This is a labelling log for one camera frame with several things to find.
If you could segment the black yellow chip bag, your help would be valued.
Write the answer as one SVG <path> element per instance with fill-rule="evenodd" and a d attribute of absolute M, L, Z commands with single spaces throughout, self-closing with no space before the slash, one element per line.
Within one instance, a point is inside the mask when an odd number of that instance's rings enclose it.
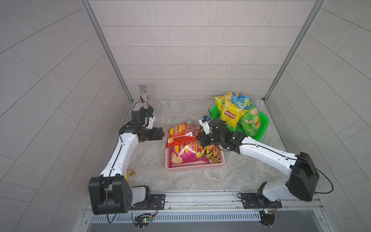
<path fill-rule="evenodd" d="M 215 145 L 209 145 L 202 148 L 202 154 L 205 158 L 211 160 L 213 163 L 220 163 L 221 150 Z"/>

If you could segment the green plastic basket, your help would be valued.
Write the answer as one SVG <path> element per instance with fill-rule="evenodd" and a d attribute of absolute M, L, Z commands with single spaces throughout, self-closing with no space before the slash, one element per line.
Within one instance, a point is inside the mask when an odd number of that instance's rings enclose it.
<path fill-rule="evenodd" d="M 217 108 L 217 105 L 215 105 L 210 111 L 211 111 L 212 119 L 216 119 L 220 117 L 220 112 Z M 269 125 L 269 118 L 263 112 L 259 111 L 259 116 L 260 116 L 260 130 L 255 136 L 252 137 L 256 141 L 261 140 L 261 138 L 264 136 L 264 133 Z"/>

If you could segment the yellow lay's chip bag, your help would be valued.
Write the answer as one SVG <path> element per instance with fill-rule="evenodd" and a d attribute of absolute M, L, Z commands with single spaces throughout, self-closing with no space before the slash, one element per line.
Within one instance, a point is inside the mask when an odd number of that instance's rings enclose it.
<path fill-rule="evenodd" d="M 228 126 L 236 130 L 238 122 L 246 112 L 247 110 L 239 108 L 227 99 L 224 99 L 220 109 L 220 117 Z"/>
<path fill-rule="evenodd" d="M 233 101 L 233 92 L 229 92 L 223 96 L 215 97 L 216 105 L 219 111 L 222 110 L 223 106 L 229 106 Z"/>

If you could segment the yellow Lay's chip bag front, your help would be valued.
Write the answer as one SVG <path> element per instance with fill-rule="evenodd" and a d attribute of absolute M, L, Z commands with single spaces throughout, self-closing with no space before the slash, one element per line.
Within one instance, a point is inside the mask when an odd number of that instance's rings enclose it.
<path fill-rule="evenodd" d="M 223 106 L 229 106 L 233 101 L 233 92 L 229 92 L 223 96 L 215 97 L 216 105 L 219 111 L 222 110 Z"/>

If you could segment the green Lay's chip bag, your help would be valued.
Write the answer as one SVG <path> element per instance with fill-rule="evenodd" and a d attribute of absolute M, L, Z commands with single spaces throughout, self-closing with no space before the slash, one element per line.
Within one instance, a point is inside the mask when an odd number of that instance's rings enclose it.
<path fill-rule="evenodd" d="M 260 115 L 255 107 L 252 105 L 250 109 L 240 118 L 240 124 L 245 134 L 254 137 L 260 131 L 261 121 Z"/>

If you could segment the pink Lay's chip bag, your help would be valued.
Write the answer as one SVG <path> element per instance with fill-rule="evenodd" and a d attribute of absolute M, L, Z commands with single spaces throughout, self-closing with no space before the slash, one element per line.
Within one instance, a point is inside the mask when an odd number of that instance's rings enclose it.
<path fill-rule="evenodd" d="M 209 160 L 202 154 L 199 141 L 175 145 L 168 149 L 169 167 L 192 166 L 209 164 Z"/>

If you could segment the red Lay's chip bag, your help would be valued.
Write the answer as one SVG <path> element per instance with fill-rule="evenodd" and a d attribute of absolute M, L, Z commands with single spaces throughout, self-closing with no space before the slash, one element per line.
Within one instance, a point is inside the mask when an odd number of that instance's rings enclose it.
<path fill-rule="evenodd" d="M 200 131 L 200 126 L 193 121 L 187 121 L 173 126 L 167 131 L 167 143 L 165 148 L 196 141 Z"/>

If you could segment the light blue Lay's chip bag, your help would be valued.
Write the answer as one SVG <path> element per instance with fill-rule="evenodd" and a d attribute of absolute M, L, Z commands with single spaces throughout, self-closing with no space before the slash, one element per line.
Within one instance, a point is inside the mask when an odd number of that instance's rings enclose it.
<path fill-rule="evenodd" d="M 250 110 L 250 108 L 255 106 L 255 103 L 251 99 L 250 95 L 240 92 L 233 92 L 232 94 L 233 94 L 232 103 L 238 108 Z"/>

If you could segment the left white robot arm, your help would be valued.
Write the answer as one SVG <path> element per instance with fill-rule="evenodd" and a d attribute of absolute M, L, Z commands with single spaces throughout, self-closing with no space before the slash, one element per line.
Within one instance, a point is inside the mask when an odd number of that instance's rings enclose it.
<path fill-rule="evenodd" d="M 98 177 L 90 179 L 88 191 L 94 215 L 127 213 L 140 206 L 151 205 L 148 186 L 130 187 L 128 165 L 135 148 L 144 141 L 160 141 L 162 128 L 153 126 L 153 108 L 141 108 L 131 113 L 131 120 L 118 132 L 118 141 L 108 164 Z"/>

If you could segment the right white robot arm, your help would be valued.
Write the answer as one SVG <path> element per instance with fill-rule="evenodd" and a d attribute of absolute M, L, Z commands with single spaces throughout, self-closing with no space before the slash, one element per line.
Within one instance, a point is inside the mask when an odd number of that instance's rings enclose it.
<path fill-rule="evenodd" d="M 319 171 L 308 154 L 284 152 L 260 143 L 240 131 L 231 132 L 220 119 L 202 117 L 199 124 L 204 130 L 197 137 L 202 146 L 222 146 L 224 151 L 250 156 L 285 175 L 285 178 L 275 182 L 262 183 L 256 194 L 259 200 L 274 202 L 294 196 L 302 201 L 312 201 L 319 181 Z"/>

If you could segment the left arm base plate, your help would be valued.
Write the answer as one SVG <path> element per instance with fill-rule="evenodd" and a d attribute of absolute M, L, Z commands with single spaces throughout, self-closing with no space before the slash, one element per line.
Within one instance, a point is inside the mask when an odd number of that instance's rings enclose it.
<path fill-rule="evenodd" d="M 165 194 L 152 194 L 148 186 L 131 187 L 132 210 L 163 210 L 166 200 Z"/>

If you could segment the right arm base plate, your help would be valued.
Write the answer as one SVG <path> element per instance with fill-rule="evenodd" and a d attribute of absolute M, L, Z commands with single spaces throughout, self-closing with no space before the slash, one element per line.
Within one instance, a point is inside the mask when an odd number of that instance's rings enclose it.
<path fill-rule="evenodd" d="M 253 193 L 242 193 L 239 192 L 237 197 L 242 201 L 244 209 L 279 209 L 282 208 L 282 204 L 280 200 L 276 200 L 275 202 L 269 201 L 263 194 L 263 188 L 267 182 L 263 182 L 260 187 L 258 188 L 257 192 Z"/>

